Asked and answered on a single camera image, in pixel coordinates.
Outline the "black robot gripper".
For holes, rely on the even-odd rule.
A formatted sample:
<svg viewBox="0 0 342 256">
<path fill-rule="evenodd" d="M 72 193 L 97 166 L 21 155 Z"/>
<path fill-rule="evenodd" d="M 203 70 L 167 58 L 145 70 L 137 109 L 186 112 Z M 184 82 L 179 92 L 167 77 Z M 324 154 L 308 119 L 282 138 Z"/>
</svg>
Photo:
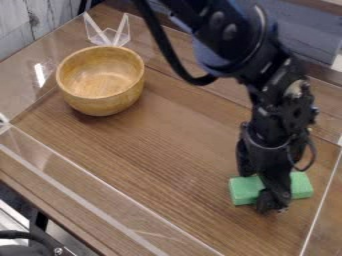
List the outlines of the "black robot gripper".
<svg viewBox="0 0 342 256">
<path fill-rule="evenodd" d="M 252 103 L 251 120 L 242 124 L 235 156 L 238 173 L 250 177 L 258 173 L 264 188 L 256 198 L 256 212 L 282 211 L 288 208 L 291 169 L 296 167 L 304 149 L 315 146 L 308 126 L 315 122 L 318 108 L 302 65 L 287 59 L 279 69 L 259 85 L 248 86 Z"/>
</svg>

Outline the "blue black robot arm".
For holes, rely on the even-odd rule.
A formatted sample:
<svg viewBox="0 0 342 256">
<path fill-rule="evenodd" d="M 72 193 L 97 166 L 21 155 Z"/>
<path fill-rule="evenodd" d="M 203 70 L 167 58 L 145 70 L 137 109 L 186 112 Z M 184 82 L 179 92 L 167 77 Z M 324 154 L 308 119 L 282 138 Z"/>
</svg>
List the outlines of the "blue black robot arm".
<svg viewBox="0 0 342 256">
<path fill-rule="evenodd" d="M 192 76 L 175 53 L 148 0 L 132 0 L 173 72 L 194 86 L 223 77 L 246 86 L 251 119 L 240 124 L 238 172 L 260 178 L 256 211 L 283 210 L 292 199 L 290 173 L 306 150 L 314 150 L 310 126 L 319 109 L 300 60 L 282 44 L 276 23 L 248 0 L 159 0 L 192 36 L 206 74 Z"/>
</svg>

